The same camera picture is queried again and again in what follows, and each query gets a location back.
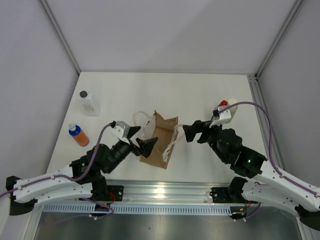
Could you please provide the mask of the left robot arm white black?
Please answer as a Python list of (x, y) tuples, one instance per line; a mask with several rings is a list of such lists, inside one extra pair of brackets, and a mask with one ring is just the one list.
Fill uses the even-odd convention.
[(31, 212), (36, 206), (63, 200), (79, 199), (93, 204), (102, 202), (107, 214), (113, 213), (112, 203), (121, 202), (123, 186), (107, 184), (105, 174), (110, 174), (130, 154), (148, 158), (158, 138), (131, 140), (139, 126), (109, 124), (118, 142), (112, 147), (100, 141), (87, 153), (69, 165), (38, 177), (21, 179), (9, 176), (6, 179), (6, 194), (9, 196), (9, 215), (20, 216)]

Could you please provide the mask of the green dish soap bottle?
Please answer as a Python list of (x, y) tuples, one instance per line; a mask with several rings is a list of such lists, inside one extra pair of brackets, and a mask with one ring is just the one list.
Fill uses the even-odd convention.
[(227, 106), (228, 102), (226, 100), (223, 100), (220, 102), (219, 106)]

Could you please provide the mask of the burlap watermelon canvas bag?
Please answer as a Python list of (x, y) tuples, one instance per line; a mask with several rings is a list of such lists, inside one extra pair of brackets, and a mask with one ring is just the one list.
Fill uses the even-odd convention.
[(147, 121), (143, 128), (139, 131), (139, 137), (143, 140), (158, 138), (149, 157), (140, 157), (142, 163), (167, 169), (174, 146), (185, 136), (184, 133), (179, 135), (178, 128), (182, 127), (179, 124), (179, 117), (163, 118), (161, 114), (155, 111), (152, 115), (144, 111), (136, 111), (133, 114), (133, 123), (137, 126), (137, 115), (143, 114)]

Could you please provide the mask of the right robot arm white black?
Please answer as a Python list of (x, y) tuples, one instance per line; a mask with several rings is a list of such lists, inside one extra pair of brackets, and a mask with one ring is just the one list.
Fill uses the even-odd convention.
[(201, 134), (199, 144), (207, 143), (217, 157), (237, 175), (227, 190), (233, 202), (254, 201), (282, 209), (307, 227), (320, 229), (320, 189), (272, 164), (271, 159), (243, 145), (234, 129), (195, 121), (183, 125), (186, 141)]

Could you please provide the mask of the clear bottle black cap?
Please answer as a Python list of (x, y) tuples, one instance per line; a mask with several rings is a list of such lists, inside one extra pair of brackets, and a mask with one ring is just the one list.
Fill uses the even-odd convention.
[(97, 117), (101, 114), (100, 103), (92, 92), (82, 90), (79, 93), (77, 100), (86, 116)]

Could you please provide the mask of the pale green bottle white cap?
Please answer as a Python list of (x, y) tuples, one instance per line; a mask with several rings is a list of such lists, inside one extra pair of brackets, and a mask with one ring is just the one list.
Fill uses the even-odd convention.
[[(234, 105), (236, 104), (238, 101), (235, 99), (235, 98), (230, 98), (228, 101), (227, 101), (227, 106), (231, 106), (231, 105)], [(229, 121), (227, 121), (226, 123), (229, 124), (233, 117), (235, 116), (236, 112), (238, 110), (238, 106), (234, 106), (232, 108), (229, 109), (230, 111), (230, 114), (231, 114), (231, 119)]]

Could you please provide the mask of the orange pump bottle blue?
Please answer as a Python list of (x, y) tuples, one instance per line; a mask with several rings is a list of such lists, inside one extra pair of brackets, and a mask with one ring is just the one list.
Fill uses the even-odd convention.
[(81, 147), (87, 146), (90, 142), (81, 127), (75, 123), (70, 123), (68, 125), (68, 133)]

